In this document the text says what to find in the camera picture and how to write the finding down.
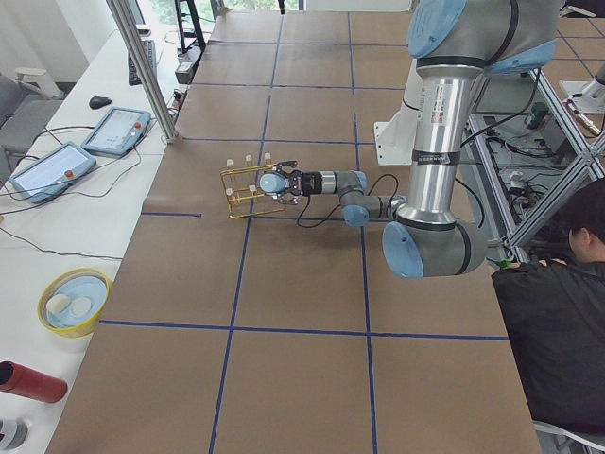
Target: tablet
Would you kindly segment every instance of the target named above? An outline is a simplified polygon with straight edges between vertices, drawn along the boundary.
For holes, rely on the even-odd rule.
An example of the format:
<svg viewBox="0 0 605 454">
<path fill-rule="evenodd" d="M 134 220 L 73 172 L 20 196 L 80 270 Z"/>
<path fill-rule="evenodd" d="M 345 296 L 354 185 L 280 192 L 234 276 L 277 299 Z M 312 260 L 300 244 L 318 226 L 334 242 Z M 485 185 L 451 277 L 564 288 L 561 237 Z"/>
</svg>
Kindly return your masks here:
<svg viewBox="0 0 605 454">
<path fill-rule="evenodd" d="M 57 197 L 90 172 L 96 159 L 73 142 L 66 142 L 9 178 L 24 199 L 40 203 Z"/>
<path fill-rule="evenodd" d="M 94 154 L 121 158 L 141 139 L 150 119 L 149 112 L 113 107 L 86 137 L 82 148 Z"/>
</svg>

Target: window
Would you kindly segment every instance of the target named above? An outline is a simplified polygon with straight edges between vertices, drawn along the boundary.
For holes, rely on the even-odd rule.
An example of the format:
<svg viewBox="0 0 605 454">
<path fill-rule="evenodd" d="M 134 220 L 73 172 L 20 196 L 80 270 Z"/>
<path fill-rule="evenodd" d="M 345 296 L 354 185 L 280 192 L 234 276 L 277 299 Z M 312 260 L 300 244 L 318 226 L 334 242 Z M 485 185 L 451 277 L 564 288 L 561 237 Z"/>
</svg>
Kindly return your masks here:
<svg viewBox="0 0 605 454">
<path fill-rule="evenodd" d="M 139 6 L 143 11 L 146 22 L 160 23 L 165 25 L 175 25 L 177 23 L 175 17 L 175 2 L 174 0 L 138 0 Z M 214 21 L 213 9 L 211 0 L 196 0 L 198 16 L 202 22 L 204 31 L 208 25 Z M 225 7 L 230 9 L 279 9 L 277 0 L 223 0 Z M 299 9 L 299 0 L 285 0 L 285 9 Z M 182 11 L 186 11 L 186 4 L 181 6 Z"/>
</svg>

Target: blue joint cap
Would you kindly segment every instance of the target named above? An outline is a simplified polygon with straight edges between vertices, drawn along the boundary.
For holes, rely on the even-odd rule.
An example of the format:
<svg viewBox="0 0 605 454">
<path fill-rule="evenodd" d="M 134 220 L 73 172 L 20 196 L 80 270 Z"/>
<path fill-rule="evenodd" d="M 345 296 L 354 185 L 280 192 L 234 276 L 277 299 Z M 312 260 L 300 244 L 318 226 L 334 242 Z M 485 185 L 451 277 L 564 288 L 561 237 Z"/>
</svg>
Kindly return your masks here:
<svg viewBox="0 0 605 454">
<path fill-rule="evenodd" d="M 363 227 L 370 221 L 370 213 L 363 206 L 347 205 L 342 208 L 344 221 L 351 227 Z"/>
<path fill-rule="evenodd" d="M 497 61 L 484 69 L 486 76 L 508 76 L 540 68 L 555 56 L 557 39 L 532 47 L 525 52 Z"/>
<path fill-rule="evenodd" d="M 354 170 L 353 173 L 355 175 L 357 175 L 357 178 L 359 179 L 359 182 L 361 183 L 361 190 L 363 192 L 366 192 L 366 189 L 368 188 L 368 177 L 366 177 L 366 174 L 363 172 L 360 172 L 359 170 Z"/>
<path fill-rule="evenodd" d="M 285 190 L 285 177 L 279 173 L 268 172 L 259 183 L 263 192 L 268 194 L 279 194 Z"/>
<path fill-rule="evenodd" d="M 467 0 L 423 0 L 412 16 L 407 33 L 407 49 L 416 58 L 428 56 L 445 41 Z"/>
<path fill-rule="evenodd" d="M 382 233 L 382 251 L 389 268 L 398 276 L 418 279 L 424 276 L 423 258 L 414 238 L 399 222 L 390 222 Z"/>
</svg>

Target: person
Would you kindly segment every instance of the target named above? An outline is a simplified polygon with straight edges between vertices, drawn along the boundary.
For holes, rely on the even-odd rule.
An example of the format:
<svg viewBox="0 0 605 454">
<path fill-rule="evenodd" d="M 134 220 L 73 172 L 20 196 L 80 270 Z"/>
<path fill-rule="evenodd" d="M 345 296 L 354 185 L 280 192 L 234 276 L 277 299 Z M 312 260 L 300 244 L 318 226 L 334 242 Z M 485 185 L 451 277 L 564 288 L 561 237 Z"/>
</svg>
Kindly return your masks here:
<svg viewBox="0 0 605 454">
<path fill-rule="evenodd" d="M 559 216 L 577 263 L 518 264 L 493 284 L 533 419 L 605 434 L 605 179 Z"/>
</svg>

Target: red cylinder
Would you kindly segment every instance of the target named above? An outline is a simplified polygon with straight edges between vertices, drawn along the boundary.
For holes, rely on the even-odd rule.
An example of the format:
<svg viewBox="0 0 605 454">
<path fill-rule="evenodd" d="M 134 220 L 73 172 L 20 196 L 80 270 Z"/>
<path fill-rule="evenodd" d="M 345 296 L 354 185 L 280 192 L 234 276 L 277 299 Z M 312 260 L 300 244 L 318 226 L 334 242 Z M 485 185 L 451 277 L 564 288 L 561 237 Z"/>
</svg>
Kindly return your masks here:
<svg viewBox="0 0 605 454">
<path fill-rule="evenodd" d="M 0 362 L 0 391 L 52 404 L 67 393 L 67 383 L 21 364 L 3 361 Z"/>
</svg>

